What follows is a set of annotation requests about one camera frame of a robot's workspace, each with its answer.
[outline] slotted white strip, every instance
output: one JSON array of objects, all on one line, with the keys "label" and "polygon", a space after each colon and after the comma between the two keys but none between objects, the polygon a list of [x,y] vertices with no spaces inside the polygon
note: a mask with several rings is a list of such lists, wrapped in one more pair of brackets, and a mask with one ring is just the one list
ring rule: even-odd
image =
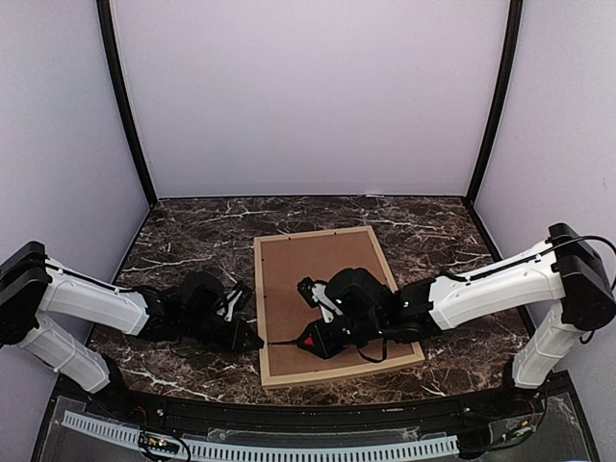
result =
[{"label": "slotted white strip", "polygon": [[[64,412],[62,425],[99,440],[128,449],[140,450],[137,444],[140,431],[137,428],[99,421],[93,417],[82,416],[70,411]],[[192,460],[199,462],[402,462],[427,460],[455,455],[459,452],[455,436],[396,445],[343,449],[258,448],[207,443],[190,438],[183,438],[183,440],[191,449]],[[152,452],[171,455],[157,449],[152,449]],[[186,455],[184,448],[181,448],[174,458],[186,460]]]}]

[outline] light wood border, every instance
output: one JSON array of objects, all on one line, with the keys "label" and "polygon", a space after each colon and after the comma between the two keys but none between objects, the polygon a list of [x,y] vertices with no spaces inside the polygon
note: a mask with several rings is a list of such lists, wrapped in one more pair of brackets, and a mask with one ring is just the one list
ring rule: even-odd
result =
[{"label": "light wood border", "polygon": [[270,358],[269,358],[269,349],[268,349],[268,334],[266,329],[266,307],[265,307],[265,299],[263,297],[263,267],[261,265],[262,254],[261,254],[261,243],[266,243],[270,241],[287,241],[288,239],[304,239],[304,238],[314,238],[318,236],[332,236],[337,234],[348,234],[348,233],[368,233],[370,237],[370,241],[372,243],[372,247],[376,252],[376,257],[383,268],[383,272],[385,273],[385,278],[387,279],[387,285],[392,289],[392,291],[396,291],[398,286],[396,285],[396,280],[394,279],[394,275],[387,264],[387,260],[385,260],[385,255],[383,254],[383,249],[381,245],[378,243],[378,239],[374,234],[374,230],[371,226],[358,226],[355,228],[343,228],[343,229],[331,229],[324,231],[310,231],[307,233],[295,233],[295,234],[283,234],[276,236],[266,236],[261,238],[254,239],[254,265],[255,265],[255,297],[257,301],[257,329],[259,331],[259,336],[265,342],[265,346],[259,350],[259,359],[261,363],[261,385],[266,389],[271,388],[282,388],[293,385],[310,385],[315,383],[322,383],[329,380],[341,379],[341,378],[351,378],[351,377],[359,377],[362,375],[369,375],[376,372],[382,371],[394,371],[397,369],[402,369],[411,365],[418,364],[422,362],[425,357],[422,352],[422,347],[419,343],[412,344],[413,354],[409,354],[407,356],[401,356],[399,358],[387,359],[379,364],[366,363],[358,366],[349,366],[346,368],[334,369],[329,371],[319,371],[319,372],[304,372],[304,373],[294,373],[288,375],[270,375]]}]

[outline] marble table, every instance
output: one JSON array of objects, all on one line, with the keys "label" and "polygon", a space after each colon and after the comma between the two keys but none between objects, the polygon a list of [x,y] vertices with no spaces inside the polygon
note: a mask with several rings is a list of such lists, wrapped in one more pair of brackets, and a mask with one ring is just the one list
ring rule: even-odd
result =
[{"label": "marble table", "polygon": [[[492,261],[455,197],[168,199],[152,210],[117,284],[163,288],[204,269],[227,287],[238,279],[253,286],[254,237],[364,225],[374,229],[399,287],[441,269],[460,272]],[[255,322],[254,300],[244,315]],[[422,342],[425,362],[417,367],[269,391],[261,388],[256,352],[229,354],[190,339],[152,344],[100,325],[90,347],[114,358],[134,390],[234,403],[349,405],[495,388],[502,366],[526,341],[512,309]]]}]

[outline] brown panel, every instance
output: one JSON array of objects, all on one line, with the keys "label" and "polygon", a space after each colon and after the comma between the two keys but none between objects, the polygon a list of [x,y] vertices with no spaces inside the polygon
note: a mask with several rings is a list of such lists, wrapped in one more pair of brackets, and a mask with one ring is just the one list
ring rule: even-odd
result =
[{"label": "brown panel", "polygon": [[[367,227],[320,231],[255,240],[259,333],[268,344],[296,339],[321,310],[310,308],[296,290],[306,276],[328,281],[345,268],[366,268],[379,281],[396,290],[372,229]],[[381,341],[362,350],[381,356]],[[418,344],[388,345],[388,360],[372,364],[354,347],[324,361],[296,346],[267,345],[261,354],[265,387],[315,383],[405,367],[424,356]]]}]

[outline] black vertical post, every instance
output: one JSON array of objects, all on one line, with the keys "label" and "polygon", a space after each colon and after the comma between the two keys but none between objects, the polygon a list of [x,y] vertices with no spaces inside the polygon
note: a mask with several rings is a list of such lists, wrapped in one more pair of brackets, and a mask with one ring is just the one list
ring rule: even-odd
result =
[{"label": "black vertical post", "polygon": [[507,18],[507,28],[504,35],[504,45],[502,46],[502,55],[500,57],[499,75],[497,84],[494,89],[492,98],[492,106],[488,115],[488,122],[483,133],[483,140],[479,148],[479,155],[475,164],[475,171],[471,179],[471,185],[466,194],[467,201],[471,205],[475,204],[481,182],[485,176],[485,171],[488,168],[490,154],[494,146],[501,122],[502,107],[504,106],[504,98],[507,94],[509,86],[509,77],[511,76],[511,67],[513,66],[513,57],[516,51],[516,43],[518,41],[518,32],[520,31],[520,22],[522,19],[523,0],[511,0],[509,3],[509,16]]},{"label": "black vertical post", "polygon": [[109,0],[96,0],[96,5],[98,7],[98,20],[100,21],[100,31],[103,36],[105,54],[107,55],[107,65],[109,66],[109,73],[112,77],[112,84],[114,86],[115,101],[122,119],[122,125],[124,126],[126,140],[128,140],[128,146],[133,156],[133,162],[135,163],[135,168],[137,169],[137,174],[141,181],[143,193],[150,207],[152,207],[156,204],[158,198],[154,191],[152,178],[150,177],[149,171],[147,171],[147,164],[143,157],[135,120],[133,119],[133,112],[128,102],[128,93],[126,92],[122,67],[117,52],[116,33],[114,32],[111,5]]}]

